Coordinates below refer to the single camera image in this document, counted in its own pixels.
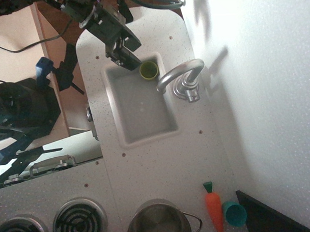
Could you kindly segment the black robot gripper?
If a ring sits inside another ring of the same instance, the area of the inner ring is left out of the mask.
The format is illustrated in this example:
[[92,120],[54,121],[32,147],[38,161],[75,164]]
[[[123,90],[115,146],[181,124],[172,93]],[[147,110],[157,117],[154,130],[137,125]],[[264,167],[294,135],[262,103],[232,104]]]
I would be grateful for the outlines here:
[[142,46],[126,26],[126,19],[110,5],[93,5],[85,19],[85,29],[105,44],[105,56],[129,71],[142,63],[132,52]]

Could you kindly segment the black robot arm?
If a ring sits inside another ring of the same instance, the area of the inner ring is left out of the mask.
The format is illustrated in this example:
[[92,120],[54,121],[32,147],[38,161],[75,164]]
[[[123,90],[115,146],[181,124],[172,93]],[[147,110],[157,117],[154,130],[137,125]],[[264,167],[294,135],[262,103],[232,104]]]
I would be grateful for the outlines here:
[[105,44],[105,56],[116,65],[132,71],[142,63],[133,54],[142,44],[126,26],[133,21],[133,16],[124,0],[117,0],[117,9],[102,0],[0,0],[0,16],[36,2],[45,2],[77,21],[81,29]]

